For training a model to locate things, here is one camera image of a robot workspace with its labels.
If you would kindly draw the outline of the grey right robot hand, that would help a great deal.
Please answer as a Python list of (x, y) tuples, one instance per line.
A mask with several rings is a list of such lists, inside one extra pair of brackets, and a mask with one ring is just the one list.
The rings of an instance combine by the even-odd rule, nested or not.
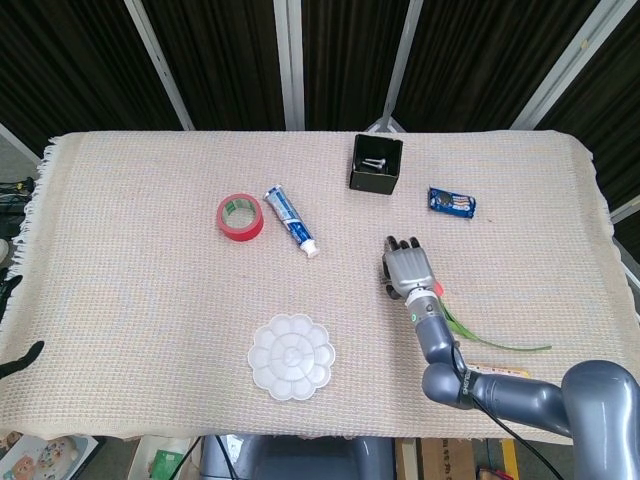
[(436, 279), (428, 257), (416, 237), (397, 240), (387, 236), (382, 268), (386, 292), (394, 300), (407, 299), (416, 289), (436, 291)]

